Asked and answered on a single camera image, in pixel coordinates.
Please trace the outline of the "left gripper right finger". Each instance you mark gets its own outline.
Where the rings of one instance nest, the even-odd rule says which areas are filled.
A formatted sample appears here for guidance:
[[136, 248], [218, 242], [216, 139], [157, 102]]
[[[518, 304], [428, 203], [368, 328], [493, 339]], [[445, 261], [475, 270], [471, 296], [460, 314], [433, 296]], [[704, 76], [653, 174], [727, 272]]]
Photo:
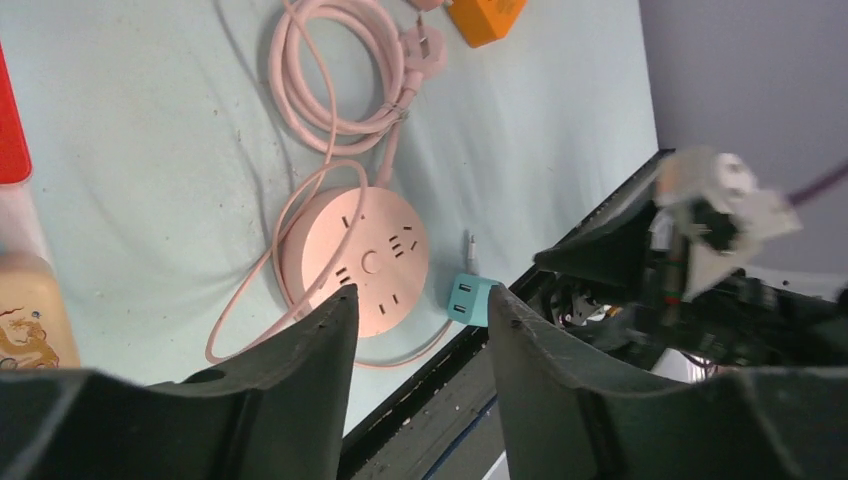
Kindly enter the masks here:
[[687, 384], [593, 348], [516, 295], [489, 296], [514, 479], [843, 479], [847, 372], [748, 368]]

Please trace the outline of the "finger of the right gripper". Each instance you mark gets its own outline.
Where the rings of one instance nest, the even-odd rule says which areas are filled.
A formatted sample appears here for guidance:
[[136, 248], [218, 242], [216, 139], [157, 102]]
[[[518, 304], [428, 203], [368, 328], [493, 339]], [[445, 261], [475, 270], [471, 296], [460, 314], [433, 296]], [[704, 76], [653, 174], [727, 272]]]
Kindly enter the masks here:
[[599, 302], [633, 301], [642, 290], [657, 213], [651, 200], [634, 202], [605, 224], [536, 253], [534, 265]]

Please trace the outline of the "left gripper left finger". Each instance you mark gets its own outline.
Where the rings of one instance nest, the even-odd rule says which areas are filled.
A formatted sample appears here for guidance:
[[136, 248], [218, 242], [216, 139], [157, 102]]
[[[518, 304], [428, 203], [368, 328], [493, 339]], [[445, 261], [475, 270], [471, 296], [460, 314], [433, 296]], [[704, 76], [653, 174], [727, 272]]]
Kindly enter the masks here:
[[1, 475], [332, 479], [358, 319], [358, 291], [344, 286], [296, 324], [180, 383], [5, 371]]

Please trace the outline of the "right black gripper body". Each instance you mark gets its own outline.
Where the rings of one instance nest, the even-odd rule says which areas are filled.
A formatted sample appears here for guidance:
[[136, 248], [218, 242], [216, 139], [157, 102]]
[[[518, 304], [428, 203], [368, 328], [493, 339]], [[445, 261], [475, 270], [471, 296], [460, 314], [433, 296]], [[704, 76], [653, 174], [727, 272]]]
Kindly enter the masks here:
[[644, 338], [720, 367], [846, 366], [846, 298], [776, 288], [735, 268], [687, 300], [690, 270], [680, 254], [563, 256], [568, 285], [624, 306], [606, 325], [631, 342]]

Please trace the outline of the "teal cube socket adapter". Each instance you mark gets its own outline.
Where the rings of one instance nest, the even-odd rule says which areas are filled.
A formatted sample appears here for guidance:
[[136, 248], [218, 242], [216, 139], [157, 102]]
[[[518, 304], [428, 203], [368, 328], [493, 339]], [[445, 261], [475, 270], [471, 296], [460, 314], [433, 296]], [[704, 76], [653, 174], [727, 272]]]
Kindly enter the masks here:
[[488, 327], [489, 293], [498, 282], [492, 279], [460, 273], [456, 276], [447, 306], [448, 318], [471, 327]]

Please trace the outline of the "pink round power strip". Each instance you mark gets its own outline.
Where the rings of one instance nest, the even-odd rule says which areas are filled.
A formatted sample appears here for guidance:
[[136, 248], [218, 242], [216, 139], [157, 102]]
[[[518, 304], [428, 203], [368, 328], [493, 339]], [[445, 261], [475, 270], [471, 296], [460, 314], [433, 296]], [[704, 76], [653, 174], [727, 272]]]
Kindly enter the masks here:
[[296, 302], [352, 230], [346, 250], [331, 263], [328, 279], [306, 309], [314, 309], [340, 287], [355, 284], [358, 336], [369, 338], [397, 326], [418, 302], [429, 268], [429, 245], [416, 211], [387, 189], [369, 187], [363, 213], [355, 221], [359, 194], [358, 188], [334, 188], [308, 202], [282, 243], [281, 267], [285, 291]]

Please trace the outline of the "beige cube plug adapter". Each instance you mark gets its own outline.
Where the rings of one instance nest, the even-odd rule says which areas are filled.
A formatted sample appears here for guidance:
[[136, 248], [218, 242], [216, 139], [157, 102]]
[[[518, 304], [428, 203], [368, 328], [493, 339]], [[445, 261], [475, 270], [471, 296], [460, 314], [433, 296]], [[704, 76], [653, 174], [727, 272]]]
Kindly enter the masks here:
[[1, 368], [68, 369], [81, 366], [54, 272], [26, 252], [1, 255]]

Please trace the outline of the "orange power strip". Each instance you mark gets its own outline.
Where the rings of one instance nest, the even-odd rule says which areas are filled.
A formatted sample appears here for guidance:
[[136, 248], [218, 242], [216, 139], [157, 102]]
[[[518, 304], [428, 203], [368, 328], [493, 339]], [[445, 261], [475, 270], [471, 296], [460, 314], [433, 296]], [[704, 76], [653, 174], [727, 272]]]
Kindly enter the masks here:
[[453, 24], [471, 48], [505, 38], [527, 0], [455, 0], [447, 6]]

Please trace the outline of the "white multicolour power strip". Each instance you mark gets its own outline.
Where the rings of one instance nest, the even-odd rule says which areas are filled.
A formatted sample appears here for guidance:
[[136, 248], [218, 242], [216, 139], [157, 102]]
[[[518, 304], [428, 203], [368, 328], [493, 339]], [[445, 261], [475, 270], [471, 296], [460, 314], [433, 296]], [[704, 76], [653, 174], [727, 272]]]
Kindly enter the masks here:
[[1, 185], [1, 253], [24, 252], [53, 264], [28, 182]]

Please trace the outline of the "red cube socket adapter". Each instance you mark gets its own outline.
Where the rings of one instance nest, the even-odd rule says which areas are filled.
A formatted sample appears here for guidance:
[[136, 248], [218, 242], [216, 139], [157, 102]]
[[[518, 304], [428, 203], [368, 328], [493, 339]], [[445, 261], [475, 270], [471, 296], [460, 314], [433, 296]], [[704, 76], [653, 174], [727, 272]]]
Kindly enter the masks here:
[[1, 52], [1, 185], [17, 185], [32, 175], [33, 166], [19, 116], [4, 52]]

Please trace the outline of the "small pink plug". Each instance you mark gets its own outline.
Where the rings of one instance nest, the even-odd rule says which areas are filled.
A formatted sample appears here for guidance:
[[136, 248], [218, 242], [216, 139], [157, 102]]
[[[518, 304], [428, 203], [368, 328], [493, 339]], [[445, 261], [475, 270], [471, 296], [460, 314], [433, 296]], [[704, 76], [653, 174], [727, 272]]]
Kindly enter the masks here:
[[407, 0], [407, 2], [417, 11], [429, 12], [450, 3], [451, 0]]

